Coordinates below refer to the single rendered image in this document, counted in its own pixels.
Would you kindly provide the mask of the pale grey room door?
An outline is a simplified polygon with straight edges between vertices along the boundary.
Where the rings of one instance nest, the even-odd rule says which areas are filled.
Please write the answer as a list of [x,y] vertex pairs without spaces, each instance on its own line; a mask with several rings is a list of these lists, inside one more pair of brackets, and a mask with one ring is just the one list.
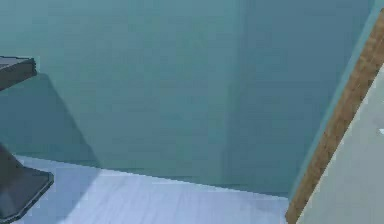
[[296,224],[384,224],[384,65]]

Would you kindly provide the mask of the brown wooden door frame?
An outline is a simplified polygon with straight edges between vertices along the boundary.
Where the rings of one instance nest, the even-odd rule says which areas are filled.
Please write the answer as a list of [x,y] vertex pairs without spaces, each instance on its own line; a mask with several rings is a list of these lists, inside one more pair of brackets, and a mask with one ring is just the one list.
[[296,224],[363,99],[384,64],[384,6],[376,6],[364,27],[330,107],[289,196],[287,224]]

